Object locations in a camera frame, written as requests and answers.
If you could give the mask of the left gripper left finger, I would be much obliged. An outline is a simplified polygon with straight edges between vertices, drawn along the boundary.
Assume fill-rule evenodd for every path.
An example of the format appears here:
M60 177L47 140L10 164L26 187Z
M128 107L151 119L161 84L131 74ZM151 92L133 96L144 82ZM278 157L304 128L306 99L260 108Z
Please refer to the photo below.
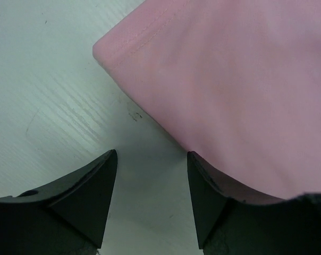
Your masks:
M96 254L116 173L110 150L48 184L0 198L0 254Z

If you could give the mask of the pink t shirt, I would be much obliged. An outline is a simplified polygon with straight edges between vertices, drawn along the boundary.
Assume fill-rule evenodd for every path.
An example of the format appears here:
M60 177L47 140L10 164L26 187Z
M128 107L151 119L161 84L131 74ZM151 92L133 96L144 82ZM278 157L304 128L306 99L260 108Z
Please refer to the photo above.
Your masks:
M212 177L321 192L321 1L145 1L92 50Z

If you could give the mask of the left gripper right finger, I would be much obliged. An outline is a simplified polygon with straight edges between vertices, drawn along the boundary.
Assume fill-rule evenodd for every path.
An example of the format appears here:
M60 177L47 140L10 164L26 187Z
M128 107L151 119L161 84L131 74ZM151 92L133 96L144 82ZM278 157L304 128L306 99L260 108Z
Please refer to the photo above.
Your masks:
M187 171L204 254L321 254L321 193L280 199L215 169L197 153Z

